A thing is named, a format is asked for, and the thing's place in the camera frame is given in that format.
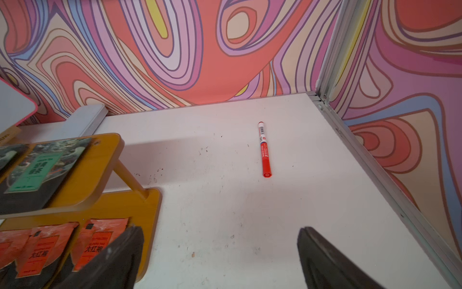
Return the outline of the red tea bag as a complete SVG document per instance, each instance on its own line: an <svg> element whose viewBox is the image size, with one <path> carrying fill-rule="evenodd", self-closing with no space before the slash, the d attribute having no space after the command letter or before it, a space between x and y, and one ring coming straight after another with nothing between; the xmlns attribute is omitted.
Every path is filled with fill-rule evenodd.
<svg viewBox="0 0 462 289"><path fill-rule="evenodd" d="M71 272L78 272L126 229L129 219L90 219L71 250Z"/></svg>
<svg viewBox="0 0 462 289"><path fill-rule="evenodd" d="M15 268L7 275L8 289L42 289L58 269L78 222L33 228Z"/></svg>
<svg viewBox="0 0 462 289"><path fill-rule="evenodd" d="M30 229L1 231L1 288L6 288L7 273L30 236Z"/></svg>

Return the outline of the white board with pink edge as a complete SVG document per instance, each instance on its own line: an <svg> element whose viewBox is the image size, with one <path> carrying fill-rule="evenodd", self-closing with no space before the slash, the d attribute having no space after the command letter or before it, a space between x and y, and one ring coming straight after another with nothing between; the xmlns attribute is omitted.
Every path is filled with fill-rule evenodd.
<svg viewBox="0 0 462 289"><path fill-rule="evenodd" d="M1 78L1 133L18 126L37 111L37 104Z"/></svg>

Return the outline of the yellow wooden two-tier shelf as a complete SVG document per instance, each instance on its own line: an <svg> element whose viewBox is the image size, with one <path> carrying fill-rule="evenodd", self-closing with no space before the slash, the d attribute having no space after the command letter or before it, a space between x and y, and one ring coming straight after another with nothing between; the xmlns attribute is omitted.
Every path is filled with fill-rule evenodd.
<svg viewBox="0 0 462 289"><path fill-rule="evenodd" d="M156 188L143 188L120 161L125 142L119 134L99 134L91 136L90 140L50 204L38 211L3 214L1 230L127 218L130 225L141 227L144 234L136 277L140 281L148 269L162 194Z"/></svg>

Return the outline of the white plastic box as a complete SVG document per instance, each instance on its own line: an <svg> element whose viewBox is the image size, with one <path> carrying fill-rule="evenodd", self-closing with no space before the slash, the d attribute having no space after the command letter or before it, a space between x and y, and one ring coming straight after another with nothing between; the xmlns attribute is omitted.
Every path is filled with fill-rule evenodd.
<svg viewBox="0 0 462 289"><path fill-rule="evenodd" d="M79 107L64 124L50 136L50 140L92 136L106 118L108 109L103 104Z"/></svg>

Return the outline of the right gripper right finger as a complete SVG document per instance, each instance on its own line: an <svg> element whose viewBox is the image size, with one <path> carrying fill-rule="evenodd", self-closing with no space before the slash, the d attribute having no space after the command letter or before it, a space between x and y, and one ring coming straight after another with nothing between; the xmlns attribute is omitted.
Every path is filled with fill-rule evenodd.
<svg viewBox="0 0 462 289"><path fill-rule="evenodd" d="M297 248L309 289L381 289L313 227L301 228Z"/></svg>

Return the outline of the red marker pen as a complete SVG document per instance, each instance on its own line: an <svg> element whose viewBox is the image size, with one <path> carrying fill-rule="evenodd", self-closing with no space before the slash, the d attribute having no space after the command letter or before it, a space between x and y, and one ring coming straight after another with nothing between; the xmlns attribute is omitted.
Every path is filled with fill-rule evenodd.
<svg viewBox="0 0 462 289"><path fill-rule="evenodd" d="M265 178L270 178L272 176L272 171L270 165L267 136L265 132L265 124L263 122L258 123L258 130L262 157L262 174Z"/></svg>

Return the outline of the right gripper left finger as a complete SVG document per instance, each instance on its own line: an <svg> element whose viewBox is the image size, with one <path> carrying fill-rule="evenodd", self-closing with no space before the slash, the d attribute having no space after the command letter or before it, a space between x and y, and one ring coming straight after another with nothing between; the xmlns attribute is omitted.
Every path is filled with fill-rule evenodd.
<svg viewBox="0 0 462 289"><path fill-rule="evenodd" d="M70 252L51 288L132 289L141 263L143 244L142 228L130 226L78 272L71 272Z"/></svg>

